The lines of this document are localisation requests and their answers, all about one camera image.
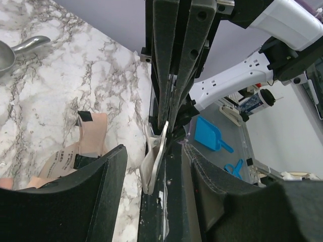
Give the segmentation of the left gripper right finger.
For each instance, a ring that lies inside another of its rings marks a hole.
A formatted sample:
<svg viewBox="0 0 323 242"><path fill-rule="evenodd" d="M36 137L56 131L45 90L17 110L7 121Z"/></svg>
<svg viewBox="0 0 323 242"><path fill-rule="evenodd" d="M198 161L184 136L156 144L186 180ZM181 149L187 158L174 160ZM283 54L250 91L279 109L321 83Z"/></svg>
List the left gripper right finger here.
<svg viewBox="0 0 323 242"><path fill-rule="evenodd" d="M322 181L258 187L183 146L203 241L322 241Z"/></svg>

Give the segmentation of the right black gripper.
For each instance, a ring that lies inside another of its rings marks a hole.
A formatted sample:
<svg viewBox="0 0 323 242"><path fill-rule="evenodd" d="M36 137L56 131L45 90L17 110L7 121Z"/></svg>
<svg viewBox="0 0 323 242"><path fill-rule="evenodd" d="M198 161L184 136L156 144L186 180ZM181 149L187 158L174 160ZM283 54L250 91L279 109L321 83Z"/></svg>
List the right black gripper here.
<svg viewBox="0 0 323 242"><path fill-rule="evenodd" d="M151 64L157 99L153 130L181 136L181 128L198 114L190 98L221 19L235 14L234 1L146 1L145 46L141 60Z"/></svg>

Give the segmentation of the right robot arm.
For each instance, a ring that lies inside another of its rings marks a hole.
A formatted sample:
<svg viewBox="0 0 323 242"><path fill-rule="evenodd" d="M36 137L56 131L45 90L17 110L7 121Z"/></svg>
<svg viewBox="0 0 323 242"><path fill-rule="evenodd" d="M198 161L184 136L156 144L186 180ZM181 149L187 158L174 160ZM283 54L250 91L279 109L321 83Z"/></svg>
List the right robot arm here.
<svg viewBox="0 0 323 242"><path fill-rule="evenodd" d="M199 83L221 21L269 39L241 63ZM305 1L146 1L146 46L157 111L152 129L175 137L214 101L249 86L296 78L322 55L322 9Z"/></svg>

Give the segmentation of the grey metal scoop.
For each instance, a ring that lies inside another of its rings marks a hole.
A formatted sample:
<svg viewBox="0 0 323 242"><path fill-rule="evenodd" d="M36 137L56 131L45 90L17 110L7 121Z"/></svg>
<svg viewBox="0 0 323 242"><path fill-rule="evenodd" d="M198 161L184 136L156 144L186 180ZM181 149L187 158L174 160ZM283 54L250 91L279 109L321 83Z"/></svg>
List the grey metal scoop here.
<svg viewBox="0 0 323 242"><path fill-rule="evenodd" d="M47 36L34 36L22 43L10 47L1 41L1 77L9 72L16 61L16 55L33 50L51 41Z"/></svg>

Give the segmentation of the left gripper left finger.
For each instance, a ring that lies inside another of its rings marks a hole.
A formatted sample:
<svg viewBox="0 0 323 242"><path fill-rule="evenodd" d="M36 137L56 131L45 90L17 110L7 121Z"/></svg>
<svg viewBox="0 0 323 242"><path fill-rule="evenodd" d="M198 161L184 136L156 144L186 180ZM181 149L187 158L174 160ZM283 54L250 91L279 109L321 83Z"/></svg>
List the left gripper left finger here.
<svg viewBox="0 0 323 242"><path fill-rule="evenodd" d="M127 159L119 145L38 189L1 189L1 241L111 241Z"/></svg>

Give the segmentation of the peach cat litter bag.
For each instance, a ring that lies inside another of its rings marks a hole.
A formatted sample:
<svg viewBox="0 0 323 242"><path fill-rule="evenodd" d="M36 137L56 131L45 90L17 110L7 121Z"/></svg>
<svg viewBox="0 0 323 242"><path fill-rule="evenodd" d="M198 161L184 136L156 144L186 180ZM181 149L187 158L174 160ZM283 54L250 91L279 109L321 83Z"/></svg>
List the peach cat litter bag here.
<svg viewBox="0 0 323 242"><path fill-rule="evenodd" d="M77 158L92 161L107 153L105 146L107 114L78 111L76 126L79 127L79 141L54 153L46 161L39 175L32 176L27 188L40 188L75 172L80 168L77 165Z"/></svg>

